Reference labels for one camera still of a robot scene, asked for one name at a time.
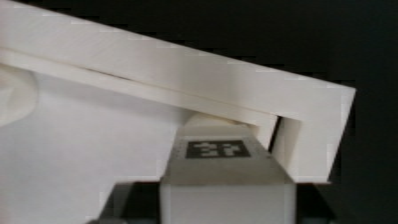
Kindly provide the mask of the translucent gripper left finger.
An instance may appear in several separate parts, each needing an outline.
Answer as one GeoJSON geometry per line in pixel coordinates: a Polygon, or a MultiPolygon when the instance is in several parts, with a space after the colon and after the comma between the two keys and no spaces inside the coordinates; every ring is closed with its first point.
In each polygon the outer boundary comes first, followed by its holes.
{"type": "Polygon", "coordinates": [[[160,223],[160,183],[117,183],[99,216],[87,224],[160,223]]]}

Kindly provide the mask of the translucent gripper right finger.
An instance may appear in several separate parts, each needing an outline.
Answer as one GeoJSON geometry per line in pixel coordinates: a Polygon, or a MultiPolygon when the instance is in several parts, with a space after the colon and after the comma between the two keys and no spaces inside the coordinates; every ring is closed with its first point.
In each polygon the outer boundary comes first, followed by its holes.
{"type": "Polygon", "coordinates": [[[337,215],[323,185],[297,185],[295,224],[336,224],[337,215]]]}

